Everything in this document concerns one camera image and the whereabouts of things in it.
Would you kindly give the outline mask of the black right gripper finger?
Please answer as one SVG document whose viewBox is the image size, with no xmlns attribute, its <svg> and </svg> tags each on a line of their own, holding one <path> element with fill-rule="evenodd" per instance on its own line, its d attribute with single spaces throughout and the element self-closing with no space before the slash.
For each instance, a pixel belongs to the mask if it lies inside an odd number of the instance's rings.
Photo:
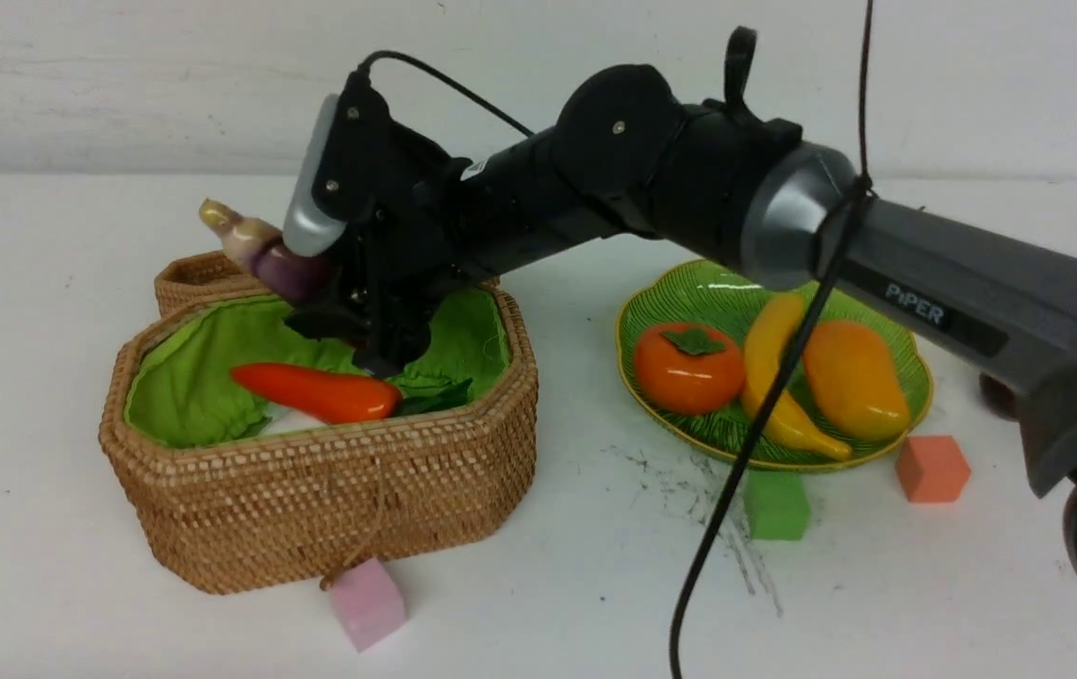
<svg viewBox="0 0 1077 679">
<path fill-rule="evenodd" d="M 319 301 L 295 306 L 284 324 L 306 340 L 360 342 L 360 306 L 341 301 Z"/>
<path fill-rule="evenodd" d="M 392 378 L 429 349 L 436 297 L 425 285 L 361 283 L 350 290 L 363 332 L 354 340 L 353 364 L 378 378 Z"/>
</svg>

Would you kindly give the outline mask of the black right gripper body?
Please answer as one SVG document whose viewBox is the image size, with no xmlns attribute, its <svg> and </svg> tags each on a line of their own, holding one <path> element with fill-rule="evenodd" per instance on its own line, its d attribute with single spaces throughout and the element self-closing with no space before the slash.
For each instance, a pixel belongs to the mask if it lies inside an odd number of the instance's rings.
<svg viewBox="0 0 1077 679">
<path fill-rule="evenodd" d="M 435 297 L 499 285 L 502 275 L 456 248 L 454 219 L 442 203 L 456 160 L 393 120 L 369 73 L 349 73 L 337 94 L 314 197 L 346 228 L 321 257 L 332 275 L 311 302 L 350 304 L 361 283 L 425 285 Z"/>
</svg>

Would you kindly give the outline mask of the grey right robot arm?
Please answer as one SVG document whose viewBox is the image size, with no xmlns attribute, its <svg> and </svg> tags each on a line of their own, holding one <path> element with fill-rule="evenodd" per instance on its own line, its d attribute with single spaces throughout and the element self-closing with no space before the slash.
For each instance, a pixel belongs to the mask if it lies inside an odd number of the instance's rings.
<svg viewBox="0 0 1077 679">
<path fill-rule="evenodd" d="M 858 297 L 1016 394 L 1031 489 L 1073 483 L 1077 572 L 1077 258 L 889 202 L 841 152 L 744 102 L 755 33 L 737 27 L 724 96 L 681 103 L 654 66 L 574 91 L 551 128 L 471 162 L 393 120 L 372 53 L 316 120 L 284 222 L 332 278 L 286 323 L 394 375 L 426 351 L 443 297 L 582 242 L 667 240 L 771 290 Z"/>
</svg>

